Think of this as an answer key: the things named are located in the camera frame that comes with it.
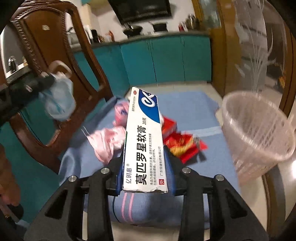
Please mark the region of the person's left hand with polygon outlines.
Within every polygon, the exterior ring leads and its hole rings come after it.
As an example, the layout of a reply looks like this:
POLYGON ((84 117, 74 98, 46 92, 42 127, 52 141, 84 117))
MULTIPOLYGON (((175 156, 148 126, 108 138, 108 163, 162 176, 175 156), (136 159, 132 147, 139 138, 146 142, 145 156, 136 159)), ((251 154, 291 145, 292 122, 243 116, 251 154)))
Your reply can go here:
POLYGON ((0 185, 1 199, 4 204, 18 206, 20 204, 21 193, 20 188, 11 170, 11 164, 6 157, 3 145, 0 150, 0 185))

